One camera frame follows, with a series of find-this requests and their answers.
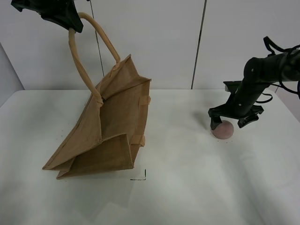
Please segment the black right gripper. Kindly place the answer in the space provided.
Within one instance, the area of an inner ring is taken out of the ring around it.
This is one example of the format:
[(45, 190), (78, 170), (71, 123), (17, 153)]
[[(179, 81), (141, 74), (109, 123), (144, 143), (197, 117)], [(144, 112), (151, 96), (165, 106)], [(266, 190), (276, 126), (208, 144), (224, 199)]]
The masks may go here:
[(215, 130), (223, 117), (238, 117), (238, 126), (243, 128), (259, 120), (263, 113), (262, 106), (255, 105), (264, 91), (264, 83), (246, 83), (244, 81), (225, 81), (225, 90), (230, 96), (225, 104), (209, 109), (210, 129)]

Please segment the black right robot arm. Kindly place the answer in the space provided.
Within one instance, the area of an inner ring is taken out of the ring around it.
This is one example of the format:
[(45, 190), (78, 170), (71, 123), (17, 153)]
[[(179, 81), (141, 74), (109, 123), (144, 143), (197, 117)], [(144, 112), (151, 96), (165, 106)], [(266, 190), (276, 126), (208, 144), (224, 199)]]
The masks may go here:
[(221, 117), (238, 120), (240, 128), (257, 121), (263, 108), (255, 103), (264, 90), (274, 83), (300, 80), (300, 51), (297, 47), (266, 58), (251, 58), (244, 67), (241, 81), (225, 81), (230, 96), (225, 104), (209, 109), (210, 128), (215, 130), (222, 123)]

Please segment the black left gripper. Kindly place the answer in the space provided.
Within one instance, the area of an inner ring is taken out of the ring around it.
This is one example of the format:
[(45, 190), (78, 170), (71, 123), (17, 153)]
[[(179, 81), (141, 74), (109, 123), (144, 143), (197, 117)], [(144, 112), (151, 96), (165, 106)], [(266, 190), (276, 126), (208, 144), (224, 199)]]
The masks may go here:
[(11, 5), (19, 12), (24, 9), (35, 11), (41, 18), (53, 22), (65, 29), (81, 33), (83, 23), (80, 20), (73, 0), (13, 0)]

